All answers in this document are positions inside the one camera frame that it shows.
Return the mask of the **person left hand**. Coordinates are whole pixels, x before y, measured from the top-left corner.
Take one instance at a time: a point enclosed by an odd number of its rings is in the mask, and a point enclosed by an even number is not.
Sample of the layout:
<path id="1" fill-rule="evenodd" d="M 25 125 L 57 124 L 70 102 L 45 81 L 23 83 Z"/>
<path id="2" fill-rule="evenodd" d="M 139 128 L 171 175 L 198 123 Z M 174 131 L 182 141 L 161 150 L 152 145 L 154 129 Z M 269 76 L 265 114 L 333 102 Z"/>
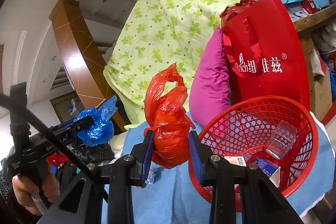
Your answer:
<path id="1" fill-rule="evenodd" d="M 47 162 L 48 171 L 42 183 L 42 191 L 49 202 L 54 202 L 60 196 L 59 181 L 52 172 L 51 165 Z M 39 187 L 28 177 L 21 174 L 12 178 L 15 197 L 20 205 L 36 216 L 41 216 L 41 212 L 35 205 L 32 197 L 39 193 Z"/>

